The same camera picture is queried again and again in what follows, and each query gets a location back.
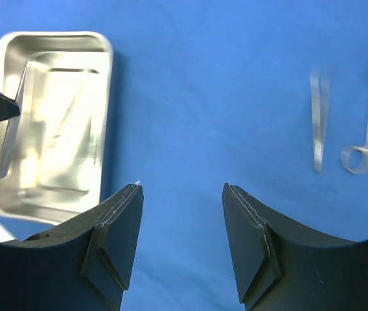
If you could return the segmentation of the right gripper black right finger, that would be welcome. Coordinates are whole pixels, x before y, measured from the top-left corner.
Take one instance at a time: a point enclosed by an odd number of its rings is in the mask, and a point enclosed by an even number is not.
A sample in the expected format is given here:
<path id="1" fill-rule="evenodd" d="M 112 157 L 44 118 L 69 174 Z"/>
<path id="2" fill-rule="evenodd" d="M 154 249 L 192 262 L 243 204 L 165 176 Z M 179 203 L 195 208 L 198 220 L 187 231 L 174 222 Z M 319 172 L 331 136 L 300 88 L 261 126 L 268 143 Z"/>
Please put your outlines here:
<path id="1" fill-rule="evenodd" d="M 235 185 L 224 185 L 222 205 L 247 310 L 368 310 L 368 240 L 307 227 Z"/>

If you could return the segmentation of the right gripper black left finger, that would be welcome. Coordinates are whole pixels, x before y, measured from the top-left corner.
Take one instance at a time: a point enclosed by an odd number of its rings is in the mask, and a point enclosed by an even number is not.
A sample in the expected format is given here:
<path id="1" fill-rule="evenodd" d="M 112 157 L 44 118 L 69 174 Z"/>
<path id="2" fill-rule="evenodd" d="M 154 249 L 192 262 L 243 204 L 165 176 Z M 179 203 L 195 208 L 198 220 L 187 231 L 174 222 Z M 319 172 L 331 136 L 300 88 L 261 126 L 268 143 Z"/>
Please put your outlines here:
<path id="1" fill-rule="evenodd" d="M 0 242 L 0 310 L 119 310 L 143 213 L 129 184 L 26 240 Z"/>

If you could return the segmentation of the blue surgical cloth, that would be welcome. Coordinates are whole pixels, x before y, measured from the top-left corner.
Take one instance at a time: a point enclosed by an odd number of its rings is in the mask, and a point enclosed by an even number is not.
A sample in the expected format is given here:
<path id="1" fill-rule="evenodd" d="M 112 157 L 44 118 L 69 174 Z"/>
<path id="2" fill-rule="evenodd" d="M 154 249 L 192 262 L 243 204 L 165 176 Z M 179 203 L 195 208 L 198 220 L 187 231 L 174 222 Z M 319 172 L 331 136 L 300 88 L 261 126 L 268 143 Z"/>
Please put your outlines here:
<path id="1" fill-rule="evenodd" d="M 0 1 L 13 31 L 90 30 L 115 51 L 108 192 L 144 209 L 123 310 L 241 310 L 222 209 L 230 182 L 330 235 L 368 239 L 368 1 Z M 330 79 L 320 172 L 310 75 Z"/>

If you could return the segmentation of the steel tweezers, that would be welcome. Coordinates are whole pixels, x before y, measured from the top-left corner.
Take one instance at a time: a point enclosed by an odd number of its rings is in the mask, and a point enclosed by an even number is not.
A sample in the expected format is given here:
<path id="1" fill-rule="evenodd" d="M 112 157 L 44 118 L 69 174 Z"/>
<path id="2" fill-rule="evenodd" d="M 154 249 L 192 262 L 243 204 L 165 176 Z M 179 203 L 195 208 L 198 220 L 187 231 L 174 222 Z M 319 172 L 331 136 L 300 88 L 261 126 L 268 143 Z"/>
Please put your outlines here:
<path id="1" fill-rule="evenodd" d="M 8 174 L 8 169 L 10 167 L 10 163 L 12 160 L 12 153 L 16 142 L 17 131 L 19 127 L 19 121 L 23 105 L 23 96 L 25 90 L 25 80 L 27 76 L 28 64 L 29 63 L 26 62 L 15 97 L 17 107 L 19 108 L 19 114 L 17 115 L 17 117 L 12 117 L 11 119 L 8 120 L 5 136 L 3 139 L 3 145 L 0 155 L 0 179 L 5 178 L 6 175 Z"/>
<path id="2" fill-rule="evenodd" d="M 325 134 L 327 130 L 328 107 L 330 100 L 330 79 L 320 76 L 319 70 L 310 75 L 311 111 L 314 170 L 320 172 L 323 164 Z"/>

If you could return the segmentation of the steel instrument tray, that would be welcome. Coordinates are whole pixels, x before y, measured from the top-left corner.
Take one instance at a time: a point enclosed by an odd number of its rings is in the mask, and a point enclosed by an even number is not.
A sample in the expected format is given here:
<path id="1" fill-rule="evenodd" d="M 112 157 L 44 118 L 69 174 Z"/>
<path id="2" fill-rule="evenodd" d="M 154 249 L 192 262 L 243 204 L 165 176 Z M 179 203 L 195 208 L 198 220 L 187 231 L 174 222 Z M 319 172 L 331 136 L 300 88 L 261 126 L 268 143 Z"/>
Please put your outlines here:
<path id="1" fill-rule="evenodd" d="M 96 32 L 12 32 L 0 39 L 0 93 L 16 97 L 26 62 L 0 215 L 59 224 L 100 201 L 113 49 Z"/>

